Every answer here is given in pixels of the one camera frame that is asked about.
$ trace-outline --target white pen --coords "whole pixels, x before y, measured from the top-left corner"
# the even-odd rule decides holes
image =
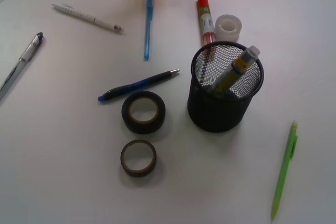
[[[83,19],[83,20],[88,21],[90,23],[93,23],[93,24],[95,24],[97,26],[100,26],[100,27],[103,27],[103,28],[106,28],[106,29],[112,30],[112,31],[123,32],[123,28],[121,26],[110,25],[110,24],[108,24],[108,23],[106,23],[106,22],[104,22],[102,20],[99,20],[97,17],[94,17],[94,16],[91,16],[91,15],[82,13],[82,12],[80,12],[78,10],[75,10],[71,6],[68,6],[68,5],[55,5],[55,4],[52,4],[52,6],[56,10],[58,10],[60,12],[63,12],[65,14],[69,14],[71,16]]]
[[[2,97],[4,97],[4,95],[11,87],[15,79],[19,76],[23,68],[26,66],[26,63],[31,60],[36,48],[41,44],[42,39],[43,39],[43,33],[38,33],[31,41],[27,49],[24,51],[22,56],[19,58],[18,62],[9,73],[5,82],[0,87],[0,100],[2,99]]]

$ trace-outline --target black and blue pen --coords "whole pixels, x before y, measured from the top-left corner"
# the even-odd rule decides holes
[[[129,85],[125,85],[125,86],[121,86],[121,87],[111,89],[111,90],[107,91],[105,94],[103,94],[102,96],[98,97],[98,101],[100,101],[100,102],[108,101],[108,100],[116,98],[120,95],[132,92],[136,89],[147,87],[147,86],[152,85],[156,82],[167,79],[167,78],[171,77],[172,74],[177,73],[179,71],[180,71],[179,69],[175,69],[175,70],[168,71],[168,72],[165,72],[165,73],[157,74],[156,76],[149,77],[147,79],[144,79],[142,81],[138,81],[138,82],[133,83],[133,84],[129,84]]]

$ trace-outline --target blue pen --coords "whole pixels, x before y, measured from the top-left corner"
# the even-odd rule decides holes
[[[145,60],[149,60],[149,49],[151,41],[151,20],[153,20],[153,0],[147,0],[146,34],[145,34]]]
[[[103,94],[102,96],[98,97],[98,101],[104,102],[104,101],[113,99],[115,97],[118,97],[120,95],[132,92],[136,89],[147,87],[147,86],[152,85],[154,83],[157,83],[159,81],[165,80],[165,79],[171,77],[172,74],[177,73],[179,71],[180,71],[179,69],[175,69],[175,70],[172,70],[172,71],[167,71],[165,73],[157,74],[156,76],[149,77],[147,79],[135,82],[133,84],[129,84],[129,85],[125,85],[125,86],[121,86],[121,87],[111,89],[111,90],[107,91],[105,94]]]

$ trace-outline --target pen holder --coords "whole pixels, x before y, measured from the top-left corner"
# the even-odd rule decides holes
[[[232,129],[242,120],[252,97],[261,88],[264,70],[260,60],[257,60],[222,98],[216,98],[207,92],[245,49],[238,43],[217,41],[202,47],[194,56],[188,112],[200,128],[210,132]]]

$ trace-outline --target green mechanical pencil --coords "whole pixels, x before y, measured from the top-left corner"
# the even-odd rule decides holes
[[[298,127],[298,123],[296,121],[294,121],[292,123],[291,128],[290,128],[289,137],[288,137],[288,141],[287,141],[287,146],[286,146],[285,154],[284,154],[284,157],[283,157],[284,159],[282,161],[282,166],[281,166],[281,170],[280,170],[280,174],[279,174],[279,178],[278,178],[278,184],[277,184],[275,194],[274,194],[272,212],[271,212],[271,220],[272,221],[274,220],[274,217],[277,214],[277,211],[278,211],[278,208],[279,208],[279,205],[280,205],[281,194],[282,194],[282,190],[284,188],[283,186],[285,184],[285,179],[286,179],[286,174],[287,174],[289,161],[293,157],[296,141],[298,139],[298,136],[296,136],[297,127]]]

